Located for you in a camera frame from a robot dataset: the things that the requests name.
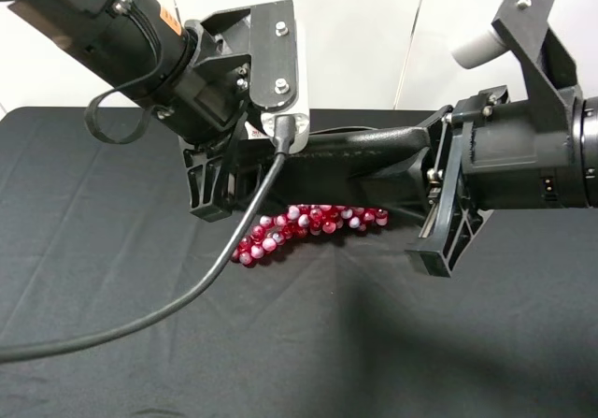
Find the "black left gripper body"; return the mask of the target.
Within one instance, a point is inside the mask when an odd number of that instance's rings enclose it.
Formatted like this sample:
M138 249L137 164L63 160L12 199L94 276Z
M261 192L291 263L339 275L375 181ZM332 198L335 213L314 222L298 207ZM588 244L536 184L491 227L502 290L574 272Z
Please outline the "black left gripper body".
M191 213L227 217L240 196L236 150L247 120L280 110L279 76L295 79L292 0L238 7L189 20L191 55L159 120L179 137Z

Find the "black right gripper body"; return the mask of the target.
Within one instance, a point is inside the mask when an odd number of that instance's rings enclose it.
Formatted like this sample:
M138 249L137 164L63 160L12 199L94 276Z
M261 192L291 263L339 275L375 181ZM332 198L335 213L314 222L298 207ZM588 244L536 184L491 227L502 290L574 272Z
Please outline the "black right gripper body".
M499 86L441 118L427 170L429 212L406 251L415 269L450 277L484 211L584 206L584 101L576 87L555 94L555 104L539 97L509 102Z

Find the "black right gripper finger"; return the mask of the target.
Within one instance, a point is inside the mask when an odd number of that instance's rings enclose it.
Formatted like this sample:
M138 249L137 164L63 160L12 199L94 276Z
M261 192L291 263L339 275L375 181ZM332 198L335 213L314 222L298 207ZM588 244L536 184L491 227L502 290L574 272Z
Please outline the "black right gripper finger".
M316 134L287 158L259 212L296 204L424 211L431 160L420 127Z

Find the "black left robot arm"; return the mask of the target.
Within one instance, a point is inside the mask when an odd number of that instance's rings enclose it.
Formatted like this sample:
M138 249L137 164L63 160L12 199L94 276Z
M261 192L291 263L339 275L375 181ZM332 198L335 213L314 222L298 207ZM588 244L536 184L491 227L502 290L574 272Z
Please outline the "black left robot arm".
M431 140L421 126L312 132L306 48L282 0L179 22L158 0L2 0L62 51L139 105L127 135L84 122L97 139L136 141L151 122L178 136L196 217L215 222L259 191L265 211L297 203L428 209Z

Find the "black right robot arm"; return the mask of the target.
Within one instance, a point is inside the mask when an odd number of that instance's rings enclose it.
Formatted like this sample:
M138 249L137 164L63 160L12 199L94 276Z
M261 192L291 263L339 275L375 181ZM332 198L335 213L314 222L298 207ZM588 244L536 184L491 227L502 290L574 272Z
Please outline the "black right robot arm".
M597 101L551 29L555 0L498 0L483 33L453 53L464 68L505 54L520 64L527 96L488 88L424 121L427 215L406 250L413 267L450 277L488 210L592 209L597 204Z

